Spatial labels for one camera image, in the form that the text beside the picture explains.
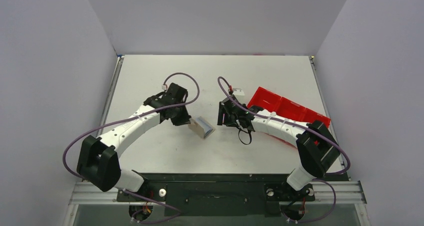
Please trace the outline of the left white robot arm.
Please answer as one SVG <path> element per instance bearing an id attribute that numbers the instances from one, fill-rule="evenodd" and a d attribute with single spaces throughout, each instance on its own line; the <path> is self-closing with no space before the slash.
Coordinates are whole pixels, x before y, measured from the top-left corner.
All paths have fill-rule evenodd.
<path id="1" fill-rule="evenodd" d="M 77 172 L 103 192 L 128 189 L 135 200 L 145 200 L 149 187 L 144 178 L 121 168 L 119 158 L 139 137 L 165 120 L 171 120 L 174 126 L 189 124 L 191 116 L 184 105 L 187 97 L 187 89 L 171 83 L 166 91 L 147 98 L 128 122 L 99 137 L 86 137 L 81 144 Z"/>

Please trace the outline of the beige leather card holder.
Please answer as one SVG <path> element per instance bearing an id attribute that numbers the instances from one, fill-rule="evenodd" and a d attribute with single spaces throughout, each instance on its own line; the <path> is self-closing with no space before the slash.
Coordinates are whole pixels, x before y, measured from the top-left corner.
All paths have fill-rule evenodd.
<path id="1" fill-rule="evenodd" d="M 201 139 L 208 138 L 215 131 L 215 128 L 203 117 L 191 118 L 188 128 Z"/>

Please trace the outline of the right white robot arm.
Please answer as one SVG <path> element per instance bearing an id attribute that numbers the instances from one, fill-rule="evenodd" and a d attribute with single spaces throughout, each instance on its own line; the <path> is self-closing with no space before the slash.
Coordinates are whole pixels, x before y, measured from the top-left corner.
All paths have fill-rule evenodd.
<path id="1" fill-rule="evenodd" d="M 340 156 L 334 137 L 321 121 L 295 122 L 260 106 L 248 108 L 239 104 L 235 96 L 219 102 L 217 124 L 235 127 L 248 135 L 266 133 L 297 149 L 299 166 L 282 185 L 282 193 L 288 199 L 297 198 L 313 179 L 323 178 Z"/>

